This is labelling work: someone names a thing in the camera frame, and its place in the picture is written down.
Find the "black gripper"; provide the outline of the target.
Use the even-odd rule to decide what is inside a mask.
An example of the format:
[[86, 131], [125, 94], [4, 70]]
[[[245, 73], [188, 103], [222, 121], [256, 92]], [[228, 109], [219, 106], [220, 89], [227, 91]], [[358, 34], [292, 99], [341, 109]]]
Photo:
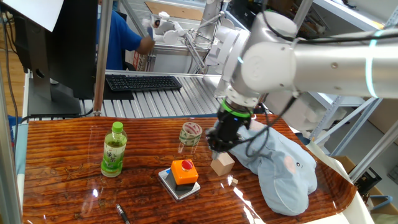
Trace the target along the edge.
[[215, 149], [228, 149], [236, 147], [244, 142], [237, 132], [241, 126], [249, 127], [251, 114], [245, 107], [240, 107], [237, 111], [231, 108], [220, 107], [218, 110], [218, 124], [216, 133], [214, 129], [206, 130], [206, 140], [212, 159], [217, 159], [219, 152]]

